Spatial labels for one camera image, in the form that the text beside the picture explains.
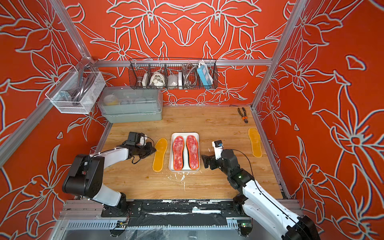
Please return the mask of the yellow insole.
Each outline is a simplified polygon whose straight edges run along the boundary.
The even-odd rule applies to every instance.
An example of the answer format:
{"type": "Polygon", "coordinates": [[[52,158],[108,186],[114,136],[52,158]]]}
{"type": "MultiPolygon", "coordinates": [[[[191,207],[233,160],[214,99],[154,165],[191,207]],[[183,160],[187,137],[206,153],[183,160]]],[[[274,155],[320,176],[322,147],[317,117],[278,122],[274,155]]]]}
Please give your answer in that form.
{"type": "Polygon", "coordinates": [[[153,171],[161,172],[164,165],[164,158],[168,148],[168,141],[165,138],[161,138],[155,144],[155,156],[153,161],[153,171]]]}
{"type": "Polygon", "coordinates": [[[255,128],[249,128],[248,130],[248,136],[251,142],[251,148],[252,148],[252,154],[256,158],[261,158],[262,153],[262,146],[261,146],[261,136],[257,129],[255,128]]]}

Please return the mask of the red insole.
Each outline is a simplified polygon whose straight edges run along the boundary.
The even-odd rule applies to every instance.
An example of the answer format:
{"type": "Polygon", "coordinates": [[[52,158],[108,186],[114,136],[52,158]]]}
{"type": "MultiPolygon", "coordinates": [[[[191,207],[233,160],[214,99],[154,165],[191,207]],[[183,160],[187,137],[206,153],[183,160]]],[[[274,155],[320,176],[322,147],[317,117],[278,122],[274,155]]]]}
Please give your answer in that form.
{"type": "Polygon", "coordinates": [[[189,156],[189,166],[191,170],[197,170],[200,167],[199,143],[195,136],[189,135],[187,136],[186,144],[189,156]]]}
{"type": "Polygon", "coordinates": [[[184,139],[182,136],[177,136],[173,142],[173,167],[175,171],[180,171],[184,167],[184,139]]]}

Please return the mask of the white plastic storage tray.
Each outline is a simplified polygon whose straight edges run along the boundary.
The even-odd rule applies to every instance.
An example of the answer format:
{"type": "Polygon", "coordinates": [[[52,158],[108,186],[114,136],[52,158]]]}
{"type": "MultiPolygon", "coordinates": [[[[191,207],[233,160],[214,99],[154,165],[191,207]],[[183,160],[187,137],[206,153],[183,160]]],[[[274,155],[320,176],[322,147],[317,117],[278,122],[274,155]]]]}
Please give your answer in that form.
{"type": "Polygon", "coordinates": [[[171,150],[170,150],[170,158],[169,158],[169,169],[173,172],[196,172],[200,169],[200,146],[199,146],[199,134],[198,133],[173,133],[172,138],[171,138],[171,150]],[[190,160],[189,160],[189,152],[188,152],[188,147],[187,147],[187,137],[188,136],[193,136],[195,137],[197,141],[197,166],[195,168],[190,167],[190,160]],[[181,151],[181,156],[183,160],[183,167],[180,169],[175,169],[174,168],[174,142],[175,139],[181,137],[183,138],[184,145],[183,145],[183,150],[181,151]]]}

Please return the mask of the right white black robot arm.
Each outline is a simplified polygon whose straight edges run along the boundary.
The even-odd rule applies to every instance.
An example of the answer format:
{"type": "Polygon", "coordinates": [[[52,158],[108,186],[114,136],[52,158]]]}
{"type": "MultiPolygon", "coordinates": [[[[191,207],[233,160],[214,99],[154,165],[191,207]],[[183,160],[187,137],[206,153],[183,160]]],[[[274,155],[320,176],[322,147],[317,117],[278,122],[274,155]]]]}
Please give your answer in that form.
{"type": "Polygon", "coordinates": [[[253,173],[241,168],[233,150],[220,157],[202,155],[205,168],[220,169],[230,185],[239,192],[233,198],[234,209],[258,222],[276,240],[319,240],[315,223],[282,205],[256,181],[253,173]]]}

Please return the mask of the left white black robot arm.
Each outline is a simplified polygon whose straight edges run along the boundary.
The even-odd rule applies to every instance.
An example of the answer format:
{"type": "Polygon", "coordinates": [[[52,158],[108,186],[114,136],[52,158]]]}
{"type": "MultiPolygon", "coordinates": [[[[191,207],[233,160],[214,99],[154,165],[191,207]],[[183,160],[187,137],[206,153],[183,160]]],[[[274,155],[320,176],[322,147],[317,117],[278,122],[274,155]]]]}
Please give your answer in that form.
{"type": "Polygon", "coordinates": [[[123,193],[103,183],[104,170],[126,161],[139,160],[156,152],[154,141],[144,133],[130,132],[128,138],[113,149],[92,155],[77,155],[62,185],[66,194],[86,197],[108,207],[121,207],[123,193]]]}

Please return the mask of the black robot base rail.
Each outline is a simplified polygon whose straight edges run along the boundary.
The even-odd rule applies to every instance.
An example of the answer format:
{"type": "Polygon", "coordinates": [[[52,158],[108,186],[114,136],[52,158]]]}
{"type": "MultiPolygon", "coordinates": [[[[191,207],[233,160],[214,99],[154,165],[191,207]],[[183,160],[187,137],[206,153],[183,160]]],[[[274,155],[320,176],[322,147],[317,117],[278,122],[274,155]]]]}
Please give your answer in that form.
{"type": "Polygon", "coordinates": [[[128,219],[129,226],[236,227],[252,219],[234,208],[232,200],[130,200],[120,212],[103,207],[102,218],[128,219]]]}

